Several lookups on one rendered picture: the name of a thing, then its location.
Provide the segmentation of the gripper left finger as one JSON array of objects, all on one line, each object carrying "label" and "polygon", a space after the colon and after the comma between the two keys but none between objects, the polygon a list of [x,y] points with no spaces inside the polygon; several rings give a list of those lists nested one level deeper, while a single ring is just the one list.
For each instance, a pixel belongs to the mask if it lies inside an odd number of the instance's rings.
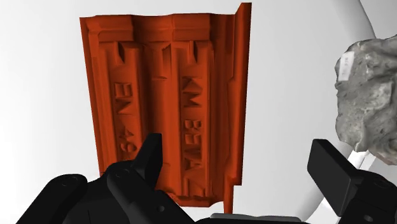
[{"label": "gripper left finger", "polygon": [[16,224],[195,224],[163,191],[161,134],[148,134],[133,160],[95,181],[63,174],[49,181]]}]

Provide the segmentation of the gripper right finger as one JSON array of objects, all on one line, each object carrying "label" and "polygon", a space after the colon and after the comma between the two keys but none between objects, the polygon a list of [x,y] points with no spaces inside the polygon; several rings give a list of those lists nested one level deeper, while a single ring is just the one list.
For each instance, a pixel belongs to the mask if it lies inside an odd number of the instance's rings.
[{"label": "gripper right finger", "polygon": [[328,140],[312,141],[307,170],[338,224],[397,224],[397,186],[355,168]]}]

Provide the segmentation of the grey rough stone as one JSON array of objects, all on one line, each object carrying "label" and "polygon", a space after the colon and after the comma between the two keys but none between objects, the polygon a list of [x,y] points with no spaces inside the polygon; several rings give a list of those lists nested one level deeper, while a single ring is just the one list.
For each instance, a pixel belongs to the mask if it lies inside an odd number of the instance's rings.
[{"label": "grey rough stone", "polygon": [[397,165],[397,35],[352,44],[335,72],[339,140]]}]

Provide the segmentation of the red clay roof tile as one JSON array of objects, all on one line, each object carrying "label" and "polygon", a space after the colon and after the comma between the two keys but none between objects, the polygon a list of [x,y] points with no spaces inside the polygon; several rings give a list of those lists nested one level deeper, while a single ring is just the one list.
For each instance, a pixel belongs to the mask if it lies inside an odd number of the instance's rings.
[{"label": "red clay roof tile", "polygon": [[223,203],[242,181],[251,3],[234,14],[80,20],[100,172],[162,135],[157,188],[180,206]]}]

